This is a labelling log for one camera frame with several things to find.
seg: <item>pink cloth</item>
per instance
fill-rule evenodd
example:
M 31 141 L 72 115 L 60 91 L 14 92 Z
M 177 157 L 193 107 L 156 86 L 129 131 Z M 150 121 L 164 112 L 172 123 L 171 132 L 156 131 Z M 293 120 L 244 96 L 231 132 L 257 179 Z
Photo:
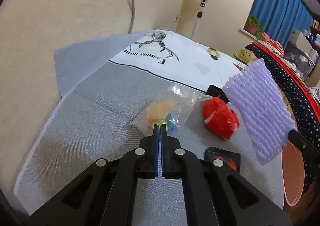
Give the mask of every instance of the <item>pink cloth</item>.
M 262 40 L 264 42 L 266 42 L 268 45 L 274 47 L 275 49 L 277 49 L 280 53 L 280 56 L 284 56 L 284 50 L 283 47 L 280 45 L 280 43 L 278 41 L 274 41 L 273 39 L 271 39 L 266 32 L 262 33 L 261 36 Z

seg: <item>metal rivet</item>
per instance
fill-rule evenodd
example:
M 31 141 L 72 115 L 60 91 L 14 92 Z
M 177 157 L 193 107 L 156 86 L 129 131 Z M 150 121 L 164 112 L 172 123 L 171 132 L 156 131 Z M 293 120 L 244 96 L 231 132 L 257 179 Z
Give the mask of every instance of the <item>metal rivet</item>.
M 214 161 L 213 161 L 213 164 L 215 165 L 215 166 L 223 166 L 223 161 L 221 160 L 221 159 L 215 159 Z
M 138 149 L 136 149 L 134 152 L 135 152 L 137 155 L 143 155 L 143 154 L 144 154 L 144 149 L 138 148 Z
M 184 151 L 184 149 L 176 149 L 175 153 L 176 153 L 177 155 L 182 156 L 182 155 L 185 154 L 185 151 Z
M 97 162 L 96 162 L 96 165 L 97 165 L 97 166 L 105 166 L 106 164 L 107 164 L 107 161 L 104 160 L 104 159 L 99 159 L 99 160 L 97 160 Z

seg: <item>blue curtain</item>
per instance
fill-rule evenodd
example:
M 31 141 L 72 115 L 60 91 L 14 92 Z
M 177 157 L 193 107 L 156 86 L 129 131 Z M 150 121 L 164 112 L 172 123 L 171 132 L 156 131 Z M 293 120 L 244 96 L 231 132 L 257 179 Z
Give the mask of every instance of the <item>blue curtain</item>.
M 287 46 L 292 29 L 310 29 L 311 14 L 301 0 L 254 0 L 250 15 L 263 23 L 270 38 Z

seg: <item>green plant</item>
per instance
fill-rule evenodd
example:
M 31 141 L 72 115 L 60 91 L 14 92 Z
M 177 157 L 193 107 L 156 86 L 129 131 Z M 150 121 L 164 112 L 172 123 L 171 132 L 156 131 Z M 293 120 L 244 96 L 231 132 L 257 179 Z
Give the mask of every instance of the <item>green plant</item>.
M 246 26 L 255 26 L 257 28 L 256 32 L 254 33 L 254 36 L 256 38 L 261 38 L 262 36 L 262 29 L 263 29 L 263 24 L 260 23 L 257 19 L 256 16 L 253 15 L 249 15 L 249 17 L 247 18 L 247 21 L 245 23 Z

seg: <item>orange bucket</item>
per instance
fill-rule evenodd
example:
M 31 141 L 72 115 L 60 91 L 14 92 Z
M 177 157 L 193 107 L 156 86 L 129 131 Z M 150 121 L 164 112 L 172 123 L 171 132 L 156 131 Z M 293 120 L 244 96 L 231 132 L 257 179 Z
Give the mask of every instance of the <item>orange bucket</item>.
M 295 206 L 301 198 L 304 186 L 302 153 L 291 142 L 282 151 L 284 196 L 289 206 Z

